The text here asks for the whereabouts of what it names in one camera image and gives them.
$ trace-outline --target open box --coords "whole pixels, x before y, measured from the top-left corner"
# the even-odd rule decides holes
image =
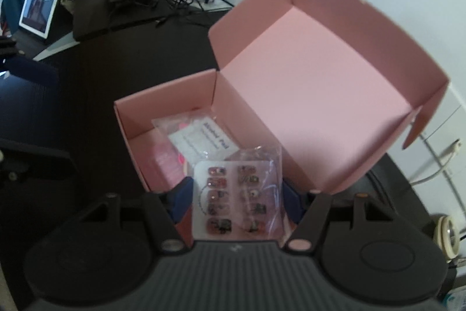
[[[421,133],[448,78],[405,32],[363,0],[244,0],[209,31],[220,71],[115,102],[134,166],[152,119],[211,107],[242,148],[279,143],[302,190],[342,191],[412,123]]]

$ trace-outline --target black table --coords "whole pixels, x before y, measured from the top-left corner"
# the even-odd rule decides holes
[[[82,177],[84,202],[106,192],[118,192],[125,198],[141,195],[144,189],[121,136],[113,102],[216,68],[207,29],[193,22],[213,23],[222,14],[192,16],[190,23],[170,18],[163,25],[144,24],[60,52],[43,61],[60,72],[60,86],[55,89],[15,77],[0,79],[0,138],[69,151]],[[432,235],[429,215],[387,155],[370,175],[339,196],[349,197],[358,191],[389,198],[400,215]],[[63,213],[54,220],[55,224],[61,222]],[[1,252],[0,261],[8,260]],[[5,273],[8,281],[10,275]],[[12,292],[17,306],[23,308],[28,298],[20,298],[20,290]]]

